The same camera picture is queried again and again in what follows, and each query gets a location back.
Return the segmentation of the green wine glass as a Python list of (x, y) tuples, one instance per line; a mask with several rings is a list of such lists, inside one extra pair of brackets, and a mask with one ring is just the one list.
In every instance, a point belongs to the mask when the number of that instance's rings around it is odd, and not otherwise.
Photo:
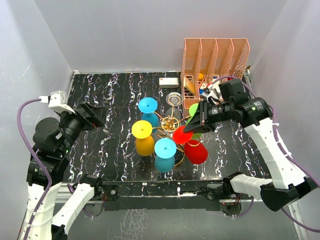
[[(190, 118), (187, 120), (187, 122), (186, 122), (186, 126), (189, 124), (189, 122), (191, 121), (191, 119), (192, 119), (192, 117), (195, 115), (195, 113), (196, 113), (196, 110), (197, 110), (197, 108), (198, 108), (198, 103), (194, 103), (194, 104), (192, 104), (191, 106), (190, 106), (190, 108), (189, 108), (189, 116), (190, 116)], [(193, 135), (192, 135), (192, 139), (193, 140), (200, 140), (200, 138), (202, 137), (202, 134), (201, 133), (194, 133)]]

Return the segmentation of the red wine glass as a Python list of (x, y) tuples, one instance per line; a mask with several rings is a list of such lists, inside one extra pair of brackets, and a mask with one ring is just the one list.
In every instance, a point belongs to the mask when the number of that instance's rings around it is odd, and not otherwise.
[(185, 156), (194, 165), (204, 163), (208, 158), (208, 150), (198, 139), (192, 139), (194, 133), (183, 133), (185, 126), (178, 127), (172, 135), (176, 144), (183, 145)]

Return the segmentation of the clear wine glass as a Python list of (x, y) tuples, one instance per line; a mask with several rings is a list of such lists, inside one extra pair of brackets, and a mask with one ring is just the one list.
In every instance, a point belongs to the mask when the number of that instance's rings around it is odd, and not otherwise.
[(169, 109), (165, 112), (166, 117), (174, 117), (178, 121), (182, 119), (182, 114), (178, 107), (183, 103), (183, 96), (178, 92), (171, 92), (166, 96)]

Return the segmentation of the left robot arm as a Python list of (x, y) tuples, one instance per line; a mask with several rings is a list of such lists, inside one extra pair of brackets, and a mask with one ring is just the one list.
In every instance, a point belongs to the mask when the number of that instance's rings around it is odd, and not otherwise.
[[(31, 103), (46, 103), (59, 119), (46, 117), (40, 120), (31, 145), (22, 127), (22, 111)], [(18, 131), (30, 152), (27, 169), (27, 208), (20, 228), (21, 240), (66, 240), (77, 216), (91, 200), (101, 200), (104, 193), (102, 179), (85, 174), (75, 186), (71, 196), (58, 213), (54, 213), (56, 198), (69, 165), (67, 157), (81, 132), (106, 125), (106, 108), (81, 102), (72, 109), (61, 100), (41, 96), (24, 102), (18, 109)]]

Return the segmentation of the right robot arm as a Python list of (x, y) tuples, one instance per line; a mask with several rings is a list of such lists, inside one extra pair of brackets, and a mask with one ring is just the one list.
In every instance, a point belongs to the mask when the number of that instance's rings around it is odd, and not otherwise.
[(277, 212), (319, 188), (319, 183), (294, 163), (279, 137), (275, 114), (261, 97), (249, 99), (244, 83), (233, 76), (219, 84), (222, 101), (212, 96), (200, 101), (195, 114), (184, 128), (184, 133), (207, 133), (216, 129), (216, 123), (236, 121), (257, 146), (271, 178), (257, 178), (241, 172), (223, 178), (223, 194), (233, 199), (245, 194), (261, 199)]

